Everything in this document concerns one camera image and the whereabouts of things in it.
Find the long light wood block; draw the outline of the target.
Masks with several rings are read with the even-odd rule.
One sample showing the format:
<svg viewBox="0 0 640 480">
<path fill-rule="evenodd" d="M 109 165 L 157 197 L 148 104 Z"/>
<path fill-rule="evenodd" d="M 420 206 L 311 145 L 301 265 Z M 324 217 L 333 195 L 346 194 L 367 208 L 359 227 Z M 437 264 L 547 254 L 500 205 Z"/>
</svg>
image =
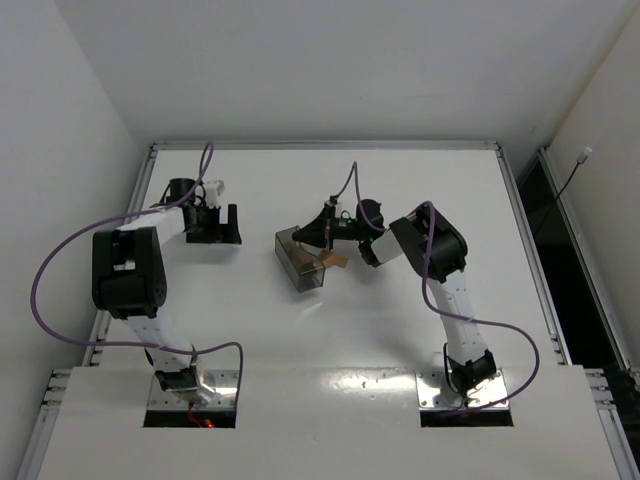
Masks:
<svg viewBox="0 0 640 480">
<path fill-rule="evenodd" d="M 330 267 L 345 268 L 349 262 L 349 259 L 346 256 L 343 256 L 331 251 L 322 251 L 320 255 L 320 259 L 326 268 L 330 268 Z"/>
</svg>

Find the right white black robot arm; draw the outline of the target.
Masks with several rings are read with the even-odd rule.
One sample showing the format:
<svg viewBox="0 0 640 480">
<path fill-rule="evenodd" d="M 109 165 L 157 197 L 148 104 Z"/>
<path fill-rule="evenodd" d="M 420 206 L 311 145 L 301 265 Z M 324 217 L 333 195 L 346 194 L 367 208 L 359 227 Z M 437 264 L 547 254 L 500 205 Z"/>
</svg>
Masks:
<svg viewBox="0 0 640 480">
<path fill-rule="evenodd" d="M 450 388 L 465 397 L 493 377 L 493 354 L 472 322 L 465 277 L 468 245 L 460 231 L 426 204 L 389 225 L 373 199 L 364 199 L 353 218 L 337 216 L 336 207 L 337 198 L 330 198 L 312 222 L 294 230 L 292 240 L 327 252 L 336 240 L 355 241 L 364 262 L 374 268 L 406 258 L 432 293 L 443 321 Z"/>
</svg>

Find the grey translucent plastic bin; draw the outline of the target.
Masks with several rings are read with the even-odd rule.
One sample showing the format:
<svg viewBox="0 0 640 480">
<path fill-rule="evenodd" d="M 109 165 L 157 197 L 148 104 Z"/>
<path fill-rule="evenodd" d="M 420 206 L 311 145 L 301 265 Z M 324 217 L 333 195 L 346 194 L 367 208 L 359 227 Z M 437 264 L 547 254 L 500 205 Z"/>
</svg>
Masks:
<svg viewBox="0 0 640 480">
<path fill-rule="evenodd" d="M 275 233 L 275 254 L 295 289 L 304 293 L 324 285 L 326 268 L 317 255 L 293 240 L 298 230 L 295 226 Z"/>
</svg>

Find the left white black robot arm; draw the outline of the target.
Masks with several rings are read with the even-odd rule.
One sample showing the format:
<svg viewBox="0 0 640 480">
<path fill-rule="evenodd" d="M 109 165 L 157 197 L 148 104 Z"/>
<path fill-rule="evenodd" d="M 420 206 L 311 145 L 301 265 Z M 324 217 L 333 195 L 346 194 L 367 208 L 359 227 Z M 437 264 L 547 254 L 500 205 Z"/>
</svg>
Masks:
<svg viewBox="0 0 640 480">
<path fill-rule="evenodd" d="M 161 390 L 190 406 L 210 404 L 215 381 L 170 317 L 163 247 L 179 236 L 188 244 L 240 245 L 237 206 L 228 205 L 220 221 L 224 190 L 222 180 L 172 179 L 146 215 L 92 238 L 95 306 L 136 334 Z"/>
</svg>

